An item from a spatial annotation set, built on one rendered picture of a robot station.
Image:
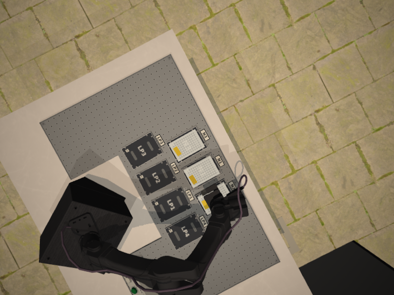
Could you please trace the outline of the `beige label plate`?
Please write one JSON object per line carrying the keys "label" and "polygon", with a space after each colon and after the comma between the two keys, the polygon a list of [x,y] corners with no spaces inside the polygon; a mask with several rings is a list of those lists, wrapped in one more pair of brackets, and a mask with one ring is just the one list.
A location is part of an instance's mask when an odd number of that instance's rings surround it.
{"label": "beige label plate", "polygon": [[193,200],[194,200],[194,197],[193,197],[193,195],[192,195],[190,189],[186,190],[185,192],[186,192],[186,194],[187,194],[187,196],[188,196],[189,201],[190,201],[190,202],[193,201]]}
{"label": "beige label plate", "polygon": [[205,139],[205,141],[207,141],[207,140],[209,140],[209,139],[210,139],[210,138],[209,138],[209,136],[207,135],[207,133],[206,133],[205,129],[201,130],[200,132],[201,132],[201,134],[202,134],[203,138]]}
{"label": "beige label plate", "polygon": [[204,227],[206,227],[208,225],[208,223],[207,223],[207,221],[206,221],[206,219],[205,219],[205,217],[203,215],[200,216],[199,219],[200,219],[200,221],[201,221],[201,223],[203,224]]}
{"label": "beige label plate", "polygon": [[223,163],[223,161],[222,161],[220,155],[217,155],[215,158],[216,158],[216,160],[217,160],[217,162],[218,162],[218,164],[219,164],[220,167],[222,167],[222,166],[225,165],[225,164]]}
{"label": "beige label plate", "polygon": [[229,186],[231,187],[232,190],[233,190],[233,189],[236,189],[236,186],[235,186],[235,184],[233,183],[233,181],[229,182],[228,184],[229,184]]}
{"label": "beige label plate", "polygon": [[165,143],[164,143],[163,139],[161,138],[160,134],[155,136],[155,137],[156,137],[156,139],[157,139],[157,141],[158,141],[158,143],[160,144],[161,147],[163,145],[165,145]]}
{"label": "beige label plate", "polygon": [[179,170],[178,170],[178,168],[177,168],[175,162],[171,163],[170,165],[171,165],[171,167],[172,167],[172,169],[173,169],[173,171],[174,171],[175,174],[179,173]]}

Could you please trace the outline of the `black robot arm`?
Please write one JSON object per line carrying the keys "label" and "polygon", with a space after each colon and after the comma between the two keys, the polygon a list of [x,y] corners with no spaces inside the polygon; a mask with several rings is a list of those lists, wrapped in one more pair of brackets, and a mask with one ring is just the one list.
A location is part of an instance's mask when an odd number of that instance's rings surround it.
{"label": "black robot arm", "polygon": [[[102,241],[88,212],[69,220],[69,226],[81,248],[82,257],[87,260],[89,266],[93,267],[93,270],[110,269],[134,277],[136,281],[154,290],[177,288],[192,284],[201,277],[225,233],[231,228],[231,221],[240,217],[237,188],[225,197],[219,193],[213,199],[212,215],[208,220],[206,231],[185,260],[171,256],[146,259],[122,252],[111,243]],[[206,272],[193,287],[158,294],[201,295]]]}

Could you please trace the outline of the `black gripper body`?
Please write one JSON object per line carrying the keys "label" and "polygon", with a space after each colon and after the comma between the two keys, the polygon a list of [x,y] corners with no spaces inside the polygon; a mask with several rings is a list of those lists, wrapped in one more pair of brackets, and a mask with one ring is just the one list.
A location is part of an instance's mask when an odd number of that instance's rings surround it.
{"label": "black gripper body", "polygon": [[207,193],[210,193],[210,194],[205,195],[204,196],[204,200],[206,201],[208,207],[211,209],[211,204],[214,202],[213,197],[218,195],[220,193],[220,191],[219,191],[219,189],[218,189],[216,184],[213,184],[213,185],[209,186],[205,190],[206,190]]}

